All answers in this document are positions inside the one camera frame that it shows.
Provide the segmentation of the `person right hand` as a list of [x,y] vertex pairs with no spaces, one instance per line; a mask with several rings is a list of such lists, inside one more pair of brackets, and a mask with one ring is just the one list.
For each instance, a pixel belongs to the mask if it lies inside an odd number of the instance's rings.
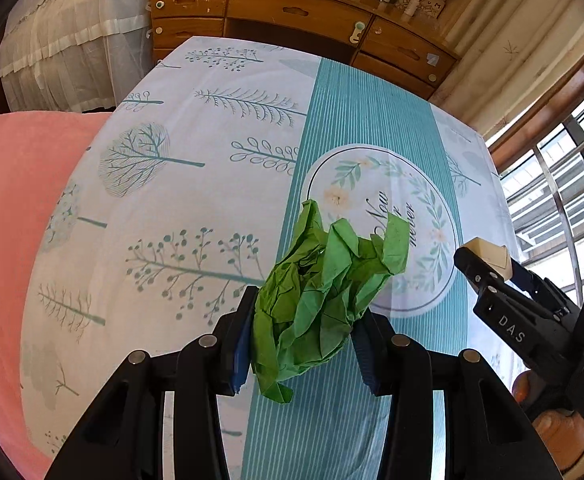
[[564,479],[584,479],[584,419],[545,411],[532,423]]

